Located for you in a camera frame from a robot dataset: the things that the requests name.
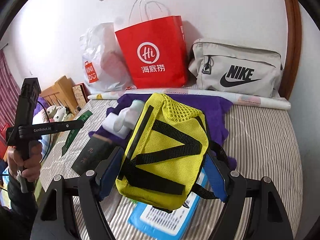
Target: zipper pull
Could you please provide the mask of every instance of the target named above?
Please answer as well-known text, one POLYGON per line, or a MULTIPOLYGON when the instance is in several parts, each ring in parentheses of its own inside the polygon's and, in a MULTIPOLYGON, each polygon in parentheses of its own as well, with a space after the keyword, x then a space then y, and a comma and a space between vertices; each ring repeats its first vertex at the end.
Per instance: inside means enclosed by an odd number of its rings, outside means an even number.
POLYGON ((207 75, 210 75, 210 74, 211 74, 211 65, 210 65, 210 62, 211 62, 211 57, 208 56, 208 61, 207 61, 207 63, 204 64, 201 73, 207 74, 207 75))

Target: purple pillow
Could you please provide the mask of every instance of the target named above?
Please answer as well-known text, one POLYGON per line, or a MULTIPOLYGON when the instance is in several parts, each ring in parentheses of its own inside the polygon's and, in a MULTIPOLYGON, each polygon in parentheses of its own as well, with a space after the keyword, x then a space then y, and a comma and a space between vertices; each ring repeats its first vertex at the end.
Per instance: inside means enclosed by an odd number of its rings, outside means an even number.
MULTIPOLYGON (((44 108, 47 109, 49 107, 49 104, 47 103, 47 101, 45 101, 44 98, 39 97, 38 101, 43 104, 44 108)), ((40 104, 37 104, 37 107, 35 109, 35 111, 33 112, 33 117, 35 117, 36 114, 38 114, 41 110, 42 110, 42 106, 40 104)))

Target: wet wipes package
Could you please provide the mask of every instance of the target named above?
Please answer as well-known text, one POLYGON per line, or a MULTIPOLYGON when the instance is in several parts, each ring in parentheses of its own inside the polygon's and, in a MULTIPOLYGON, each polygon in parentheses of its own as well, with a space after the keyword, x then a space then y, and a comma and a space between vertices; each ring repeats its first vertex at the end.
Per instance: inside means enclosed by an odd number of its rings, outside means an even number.
MULTIPOLYGON (((205 187, 207 176, 204 169, 202 169, 197 183, 205 187)), ((191 192, 183 206, 171 214, 138 202, 128 219, 128 223, 158 240, 179 240, 190 223, 199 199, 198 195, 191 192)))

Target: yellow bag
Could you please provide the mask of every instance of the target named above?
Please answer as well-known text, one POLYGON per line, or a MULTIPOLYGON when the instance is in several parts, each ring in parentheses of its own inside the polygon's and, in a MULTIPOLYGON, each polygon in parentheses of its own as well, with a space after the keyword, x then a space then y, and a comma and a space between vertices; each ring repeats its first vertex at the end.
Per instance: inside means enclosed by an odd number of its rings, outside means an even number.
POLYGON ((154 93, 129 140, 117 189, 161 209, 180 208, 196 185, 208 146, 200 110, 154 93))

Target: human hand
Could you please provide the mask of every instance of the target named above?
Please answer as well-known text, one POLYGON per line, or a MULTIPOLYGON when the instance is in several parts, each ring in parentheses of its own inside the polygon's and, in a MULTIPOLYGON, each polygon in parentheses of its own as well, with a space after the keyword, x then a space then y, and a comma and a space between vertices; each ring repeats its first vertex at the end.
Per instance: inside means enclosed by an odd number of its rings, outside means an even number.
POLYGON ((17 179, 18 167, 25 167, 22 172, 22 177, 26 178, 29 182, 36 181, 40 176, 42 160, 42 144, 37 142, 35 146, 31 148, 29 152, 30 158, 23 161, 19 152, 15 148, 8 149, 8 166, 11 176, 17 179))

